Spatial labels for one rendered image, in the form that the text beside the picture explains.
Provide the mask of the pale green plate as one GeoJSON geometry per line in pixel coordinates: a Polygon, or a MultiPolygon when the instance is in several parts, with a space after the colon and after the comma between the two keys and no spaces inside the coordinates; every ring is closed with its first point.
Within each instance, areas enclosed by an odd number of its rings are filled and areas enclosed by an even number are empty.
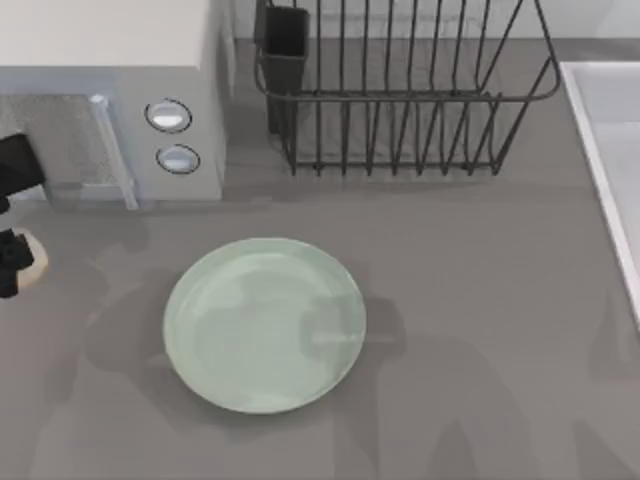
{"type": "Polygon", "coordinates": [[[222,409],[274,415],[334,390],[367,333],[348,268],[300,240],[236,240],[205,254],[172,288],[162,337],[185,386],[222,409]]]}

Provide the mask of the round microwave knob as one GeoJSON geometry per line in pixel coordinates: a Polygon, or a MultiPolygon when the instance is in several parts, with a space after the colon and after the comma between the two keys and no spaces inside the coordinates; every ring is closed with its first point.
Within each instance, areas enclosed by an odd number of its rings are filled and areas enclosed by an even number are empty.
{"type": "Polygon", "coordinates": [[[173,175],[189,175],[201,165],[199,154],[183,144],[161,148],[156,152],[155,158],[163,170],[173,175]]]}
{"type": "Polygon", "coordinates": [[[183,132],[193,121],[192,113],[186,105],[169,98],[148,104],[144,109],[144,116],[152,128],[167,134],[183,132]]]}

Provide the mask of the dark grey cutlery holder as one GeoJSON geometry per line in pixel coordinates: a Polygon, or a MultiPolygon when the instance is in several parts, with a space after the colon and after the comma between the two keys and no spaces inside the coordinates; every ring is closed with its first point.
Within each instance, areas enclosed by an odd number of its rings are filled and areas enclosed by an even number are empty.
{"type": "Polygon", "coordinates": [[[278,6],[256,0],[254,42],[265,82],[268,130],[271,135],[288,130],[289,103],[302,90],[308,58],[310,14],[297,6],[278,6]]]}

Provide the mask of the pale microwave oven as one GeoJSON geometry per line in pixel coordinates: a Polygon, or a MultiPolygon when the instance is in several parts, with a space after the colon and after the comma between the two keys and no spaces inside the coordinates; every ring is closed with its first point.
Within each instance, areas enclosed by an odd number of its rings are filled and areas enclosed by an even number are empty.
{"type": "Polygon", "coordinates": [[[221,199],[234,81],[227,0],[0,0],[0,95],[106,96],[139,209],[221,199]],[[147,123],[145,107],[165,98],[189,108],[187,130],[147,123]],[[175,144],[199,154],[195,172],[156,163],[175,144]]]}

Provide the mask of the microwave oven door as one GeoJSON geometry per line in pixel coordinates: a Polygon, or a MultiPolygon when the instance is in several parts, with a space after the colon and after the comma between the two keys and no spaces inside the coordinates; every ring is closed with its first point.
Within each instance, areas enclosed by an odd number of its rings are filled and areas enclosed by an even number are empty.
{"type": "Polygon", "coordinates": [[[86,95],[0,95],[0,138],[28,136],[45,183],[10,196],[71,208],[121,202],[107,152],[86,95]]]}

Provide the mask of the beige round item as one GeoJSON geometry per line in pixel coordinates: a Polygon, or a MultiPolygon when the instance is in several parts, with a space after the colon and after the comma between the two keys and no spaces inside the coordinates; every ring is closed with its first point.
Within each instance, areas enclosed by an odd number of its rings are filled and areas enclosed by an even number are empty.
{"type": "Polygon", "coordinates": [[[34,257],[34,262],[25,270],[17,274],[17,284],[19,290],[35,285],[45,274],[49,266],[49,256],[42,242],[36,238],[29,230],[17,228],[14,230],[17,235],[24,235],[34,257]]]}

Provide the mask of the white sink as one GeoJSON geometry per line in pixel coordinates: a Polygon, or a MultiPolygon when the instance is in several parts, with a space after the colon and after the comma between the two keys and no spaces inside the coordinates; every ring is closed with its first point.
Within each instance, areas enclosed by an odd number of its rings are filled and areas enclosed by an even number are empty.
{"type": "Polygon", "coordinates": [[[640,331],[640,61],[560,69],[640,331]]]}

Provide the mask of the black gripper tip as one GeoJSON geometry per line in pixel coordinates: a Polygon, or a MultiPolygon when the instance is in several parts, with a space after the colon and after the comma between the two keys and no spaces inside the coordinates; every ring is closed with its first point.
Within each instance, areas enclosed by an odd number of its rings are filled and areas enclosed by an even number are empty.
{"type": "MultiPolygon", "coordinates": [[[[28,136],[17,133],[0,139],[0,216],[9,212],[10,196],[44,183],[45,174],[28,136]]],[[[0,299],[19,294],[19,274],[35,263],[27,236],[0,226],[0,299]]]]}

